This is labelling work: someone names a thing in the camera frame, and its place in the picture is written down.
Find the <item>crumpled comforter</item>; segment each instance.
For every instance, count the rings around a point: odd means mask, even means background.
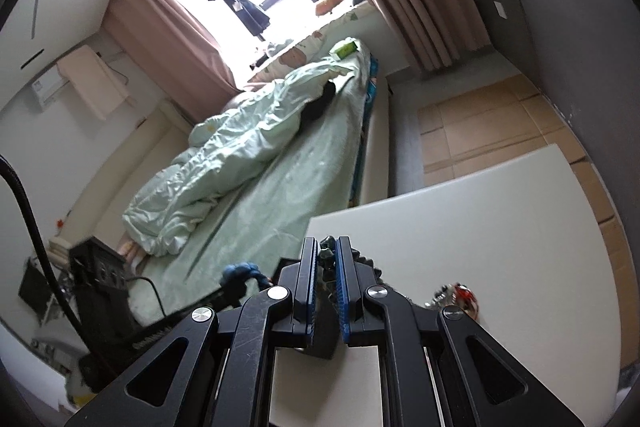
[[[263,172],[300,127],[305,105],[327,81],[365,74],[358,51],[325,57],[274,80],[238,108],[194,127],[190,147],[147,182],[123,214],[130,237],[155,256],[178,255],[197,224],[225,194]]]

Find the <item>table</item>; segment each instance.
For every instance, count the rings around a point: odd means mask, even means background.
[[[444,283],[478,296],[479,323],[586,426],[610,417],[620,368],[612,270],[591,207],[556,145],[444,184],[315,217],[348,235],[416,303]],[[375,347],[331,361],[278,353],[279,427],[382,425]]]

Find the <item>white wall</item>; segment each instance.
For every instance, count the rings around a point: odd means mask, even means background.
[[[0,153],[18,172],[45,240],[56,233],[56,220],[64,219],[102,163],[164,97],[107,35],[96,34],[87,43],[107,60],[116,57],[109,64],[129,77],[136,107],[123,103],[100,121],[67,85],[42,111],[27,85],[0,111]],[[37,320],[18,297],[18,288],[33,247],[4,182],[0,216],[0,316],[28,343]]]

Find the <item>metal pivot bolt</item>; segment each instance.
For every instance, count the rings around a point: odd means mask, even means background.
[[[213,310],[207,307],[196,308],[193,312],[191,312],[191,318],[196,322],[206,322],[212,316]]]
[[[272,286],[267,290],[267,295],[274,301],[280,301],[284,299],[288,294],[289,290],[287,290],[284,286]]]
[[[462,318],[462,315],[465,314],[460,308],[457,306],[447,306],[443,309],[442,314],[446,319],[450,321],[458,321]]]
[[[384,286],[376,284],[367,288],[367,295],[372,299],[383,299],[388,295],[388,291]]]

